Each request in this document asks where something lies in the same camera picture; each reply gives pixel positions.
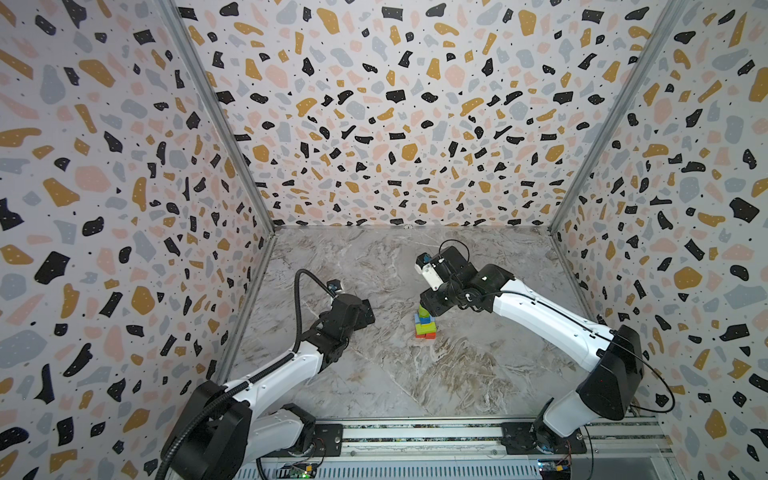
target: black mounting plate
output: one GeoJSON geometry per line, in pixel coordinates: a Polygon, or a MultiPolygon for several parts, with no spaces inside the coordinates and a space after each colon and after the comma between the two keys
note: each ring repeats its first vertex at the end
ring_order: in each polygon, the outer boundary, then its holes
{"type": "MultiPolygon", "coordinates": [[[[315,425],[315,433],[312,441],[315,442],[315,451],[312,458],[339,457],[341,456],[341,442],[344,440],[344,425],[340,423],[318,423],[315,425]]],[[[275,450],[265,457],[292,457],[287,450],[275,450]]]]}
{"type": "MultiPolygon", "coordinates": [[[[536,436],[532,433],[533,422],[502,423],[502,445],[507,449],[507,455],[541,455],[543,452],[536,448],[536,436]]],[[[587,446],[581,430],[577,429],[566,439],[558,439],[552,454],[567,455],[568,443],[571,453],[587,453],[587,446]]]]}

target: lime green block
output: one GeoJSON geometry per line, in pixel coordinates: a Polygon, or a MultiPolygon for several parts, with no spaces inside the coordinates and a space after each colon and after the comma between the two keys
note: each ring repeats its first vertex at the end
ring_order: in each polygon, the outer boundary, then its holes
{"type": "Polygon", "coordinates": [[[419,325],[416,325],[416,335],[426,335],[427,333],[434,332],[437,332],[437,325],[435,325],[435,322],[425,323],[424,325],[420,323],[419,325]]]}

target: marble floor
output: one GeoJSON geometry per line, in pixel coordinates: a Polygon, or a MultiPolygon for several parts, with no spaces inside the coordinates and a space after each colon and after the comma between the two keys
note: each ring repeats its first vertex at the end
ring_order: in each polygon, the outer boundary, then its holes
{"type": "MultiPolygon", "coordinates": [[[[413,313],[427,287],[416,256],[436,254],[448,238],[469,246],[478,270],[495,263],[583,313],[543,228],[282,229],[230,378],[291,347],[293,275],[307,268],[370,299],[376,323],[353,334],[339,362],[276,405],[294,402],[318,418],[536,415],[587,375],[550,343],[509,319],[458,308],[436,320],[437,339],[414,337],[413,313]]],[[[330,301],[306,277],[301,293],[306,329],[330,301]]]]}

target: terrazzo wall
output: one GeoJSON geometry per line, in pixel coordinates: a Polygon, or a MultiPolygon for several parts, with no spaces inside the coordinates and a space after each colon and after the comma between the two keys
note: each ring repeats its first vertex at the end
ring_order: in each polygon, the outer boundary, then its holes
{"type": "Polygon", "coordinates": [[[179,0],[282,224],[549,223],[665,2],[179,0]]]}
{"type": "Polygon", "coordinates": [[[260,258],[150,2],[0,2],[0,477],[147,478],[260,258]]]}
{"type": "MultiPolygon", "coordinates": [[[[557,238],[672,386],[689,478],[768,475],[768,2],[689,2],[557,238]]],[[[649,380],[644,406],[670,405],[649,380]]]]}

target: side wall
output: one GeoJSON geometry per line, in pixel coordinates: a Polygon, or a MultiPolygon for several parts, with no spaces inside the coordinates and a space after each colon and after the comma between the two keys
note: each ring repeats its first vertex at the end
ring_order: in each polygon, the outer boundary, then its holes
{"type": "Polygon", "coordinates": [[[0,472],[147,478],[260,226],[154,4],[0,14],[0,472]]]}
{"type": "MultiPolygon", "coordinates": [[[[690,3],[556,233],[593,313],[673,386],[690,478],[768,469],[767,6],[690,3]]],[[[670,405],[650,375],[638,398],[670,405]]]]}
{"type": "Polygon", "coordinates": [[[457,226],[550,221],[664,2],[178,5],[276,224],[457,226]]]}

